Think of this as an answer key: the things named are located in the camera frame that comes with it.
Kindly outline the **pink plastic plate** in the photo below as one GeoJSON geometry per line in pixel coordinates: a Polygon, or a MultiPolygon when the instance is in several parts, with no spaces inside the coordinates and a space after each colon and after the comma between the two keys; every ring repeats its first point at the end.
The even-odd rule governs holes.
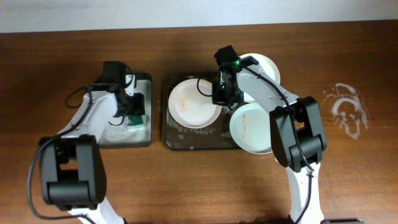
{"type": "Polygon", "coordinates": [[[212,84],[192,78],[180,82],[168,98],[169,113],[182,126],[192,129],[204,128],[213,123],[222,107],[212,103],[212,84]]]}

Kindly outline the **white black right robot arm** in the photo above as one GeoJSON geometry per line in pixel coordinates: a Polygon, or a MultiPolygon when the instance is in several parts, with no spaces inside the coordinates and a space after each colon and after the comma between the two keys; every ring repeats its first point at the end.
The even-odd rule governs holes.
{"type": "Polygon", "coordinates": [[[317,101],[311,96],[299,98],[261,74],[262,67],[252,56],[218,65],[214,104],[239,103],[247,93],[269,115],[271,148],[289,180],[290,220],[322,223],[318,174],[327,141],[317,101]]]}

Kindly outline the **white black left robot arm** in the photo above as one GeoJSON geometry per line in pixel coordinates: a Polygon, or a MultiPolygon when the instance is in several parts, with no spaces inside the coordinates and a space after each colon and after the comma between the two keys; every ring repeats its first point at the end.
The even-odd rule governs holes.
{"type": "Polygon", "coordinates": [[[151,142],[152,90],[137,84],[92,83],[72,120],[42,138],[39,165],[43,200],[82,223],[125,223],[106,198],[107,177],[100,150],[144,147],[151,142]]]}

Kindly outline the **green yellow sponge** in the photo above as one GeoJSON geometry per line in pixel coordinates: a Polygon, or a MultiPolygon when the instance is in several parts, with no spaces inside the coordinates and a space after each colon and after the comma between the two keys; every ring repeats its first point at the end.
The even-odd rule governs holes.
{"type": "Polygon", "coordinates": [[[128,127],[142,126],[144,124],[142,115],[132,115],[128,116],[128,127]]]}

